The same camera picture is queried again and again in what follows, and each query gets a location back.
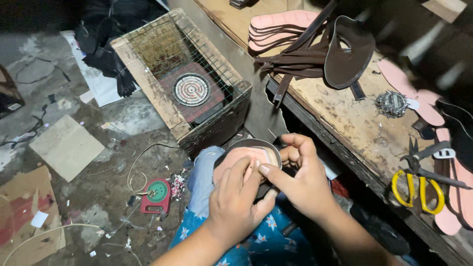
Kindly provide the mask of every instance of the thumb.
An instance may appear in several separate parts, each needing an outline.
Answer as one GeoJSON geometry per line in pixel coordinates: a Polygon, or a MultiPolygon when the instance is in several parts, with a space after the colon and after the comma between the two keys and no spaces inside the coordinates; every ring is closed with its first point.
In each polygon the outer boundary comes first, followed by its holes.
{"type": "Polygon", "coordinates": [[[291,191],[296,191],[297,180],[284,173],[277,166],[264,163],[260,165],[258,170],[284,194],[290,195],[291,191]]]}
{"type": "Polygon", "coordinates": [[[261,223],[263,218],[274,208],[277,195],[278,191],[272,188],[268,191],[268,193],[266,193],[262,200],[253,206],[253,217],[255,224],[261,223]]]}

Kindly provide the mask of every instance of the stack of insoles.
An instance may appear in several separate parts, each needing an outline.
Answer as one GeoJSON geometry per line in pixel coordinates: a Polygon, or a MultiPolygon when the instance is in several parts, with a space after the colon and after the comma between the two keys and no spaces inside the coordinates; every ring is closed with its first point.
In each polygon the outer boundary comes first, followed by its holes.
{"type": "Polygon", "coordinates": [[[274,47],[293,43],[319,15],[307,10],[293,10],[251,18],[248,47],[262,54],[274,47]]]}

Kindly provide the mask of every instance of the person's right hand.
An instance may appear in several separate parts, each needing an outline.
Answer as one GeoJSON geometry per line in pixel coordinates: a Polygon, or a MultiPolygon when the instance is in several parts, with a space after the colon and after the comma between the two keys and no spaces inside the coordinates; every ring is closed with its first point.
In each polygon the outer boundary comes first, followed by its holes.
{"type": "Polygon", "coordinates": [[[262,164],[260,173],[280,189],[302,214],[314,221],[323,219],[338,204],[332,196],[325,176],[325,168],[318,158],[311,138],[299,134],[284,134],[289,146],[280,151],[283,166],[298,168],[294,178],[278,167],[262,164]]]}

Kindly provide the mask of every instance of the wooden box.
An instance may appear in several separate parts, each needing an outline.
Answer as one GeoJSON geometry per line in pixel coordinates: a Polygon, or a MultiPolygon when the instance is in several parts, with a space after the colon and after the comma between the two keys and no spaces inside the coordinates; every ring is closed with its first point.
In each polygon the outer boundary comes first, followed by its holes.
{"type": "Polygon", "coordinates": [[[181,8],[113,40],[112,47],[179,146],[191,156],[197,156],[211,145],[223,144],[243,124],[249,105],[250,83],[242,79],[181,8]],[[213,79],[211,84],[217,84],[215,88],[224,92],[224,97],[220,97],[224,98],[218,106],[220,109],[215,112],[217,109],[213,108],[211,116],[201,116],[203,122],[199,123],[196,120],[189,122],[189,116],[185,114],[187,108],[177,103],[172,95],[177,90],[169,88],[168,81],[179,69],[196,63],[205,69],[208,79],[213,79]]]}

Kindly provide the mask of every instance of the box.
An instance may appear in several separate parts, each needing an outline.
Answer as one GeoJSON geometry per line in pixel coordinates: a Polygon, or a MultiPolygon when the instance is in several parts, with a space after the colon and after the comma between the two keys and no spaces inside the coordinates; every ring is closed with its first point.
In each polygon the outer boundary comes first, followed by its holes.
{"type": "Polygon", "coordinates": [[[237,133],[251,85],[179,9],[111,43],[191,156],[237,133]]]}

